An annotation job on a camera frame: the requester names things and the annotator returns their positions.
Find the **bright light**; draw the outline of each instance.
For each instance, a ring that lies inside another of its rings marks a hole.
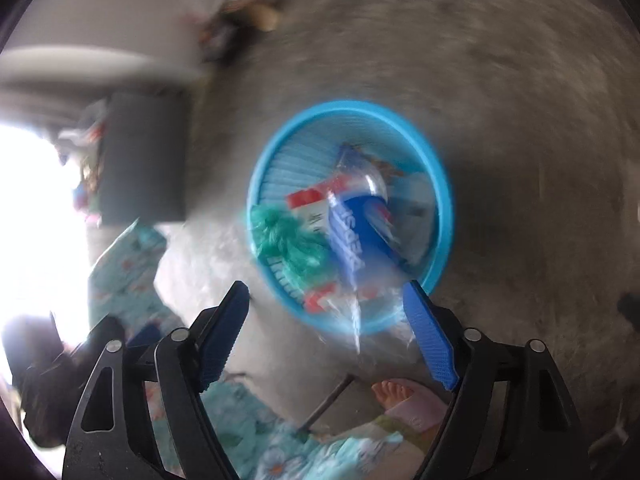
[[[84,221],[68,169],[34,133],[0,125],[0,327],[16,314],[52,311],[63,341],[88,333]]]

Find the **metal screw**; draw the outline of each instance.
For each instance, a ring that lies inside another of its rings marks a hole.
[[[119,339],[112,339],[107,343],[107,352],[111,352],[112,354],[114,352],[117,352],[121,348],[122,348],[122,341],[120,341]]]
[[[173,332],[171,332],[171,339],[177,343],[180,341],[184,341],[189,337],[189,330],[186,328],[177,328]]]
[[[532,339],[529,342],[529,346],[534,352],[544,352],[546,348],[545,344],[540,341],[540,339]]]
[[[480,341],[481,337],[482,337],[482,334],[480,333],[479,330],[476,330],[475,328],[467,328],[465,330],[465,339],[469,341]]]

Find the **concrete floor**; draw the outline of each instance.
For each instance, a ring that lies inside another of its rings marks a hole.
[[[414,350],[402,364],[369,348],[357,359],[289,317],[245,238],[249,178],[274,131],[324,100],[378,102],[425,132],[454,188],[456,239],[434,301],[494,340],[542,338],[594,438],[640,383],[640,336],[615,306],[640,283],[639,60],[617,0],[286,0],[278,30],[206,97],[161,295],[191,321],[245,281],[255,301],[228,368],[294,420],[347,370],[422,377]],[[377,413],[367,388],[352,386],[316,428]]]

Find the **floral fabric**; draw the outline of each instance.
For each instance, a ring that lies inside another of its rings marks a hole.
[[[149,322],[162,334],[183,326],[165,306],[153,282],[165,238],[133,224],[100,257],[89,278],[89,319],[117,316],[131,337]],[[218,381],[201,395],[216,436],[242,480],[360,480],[400,446],[402,436],[340,438],[323,444],[273,413],[243,384]],[[158,386],[147,388],[154,433],[164,467],[180,465],[169,434]]]

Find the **blue packaging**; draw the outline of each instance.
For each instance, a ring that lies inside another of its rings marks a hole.
[[[385,183],[375,166],[351,147],[342,149],[337,169],[349,179],[346,190],[328,196],[329,242],[344,284],[375,296],[401,265]]]

